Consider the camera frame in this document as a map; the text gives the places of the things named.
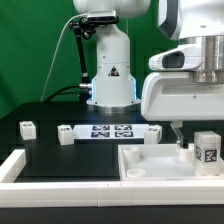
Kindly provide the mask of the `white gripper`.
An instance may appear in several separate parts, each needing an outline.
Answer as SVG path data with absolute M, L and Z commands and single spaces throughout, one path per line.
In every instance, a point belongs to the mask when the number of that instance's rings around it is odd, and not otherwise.
M 224 119 L 224 49 L 184 44 L 149 59 L 141 114 L 148 121 L 172 121 L 181 149 L 188 140 L 182 121 Z

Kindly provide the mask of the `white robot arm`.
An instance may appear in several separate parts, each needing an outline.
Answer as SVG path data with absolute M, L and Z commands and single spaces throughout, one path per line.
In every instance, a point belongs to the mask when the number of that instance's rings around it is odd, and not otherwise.
M 152 0 L 73 0 L 81 34 L 97 36 L 88 104 L 112 111 L 135 102 L 130 42 L 116 23 L 145 14 Z M 141 97 L 147 121 L 224 120 L 224 0 L 158 0 L 157 27 L 178 47 L 149 59 Z

